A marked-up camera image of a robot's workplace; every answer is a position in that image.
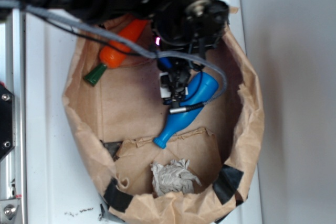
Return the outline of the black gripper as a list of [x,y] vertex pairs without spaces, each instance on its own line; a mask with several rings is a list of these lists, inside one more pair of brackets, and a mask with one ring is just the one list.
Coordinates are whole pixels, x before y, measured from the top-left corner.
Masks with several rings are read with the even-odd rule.
[[228,20],[229,6],[218,0],[197,0],[187,6],[173,3],[153,19],[152,31],[162,50],[213,49]]

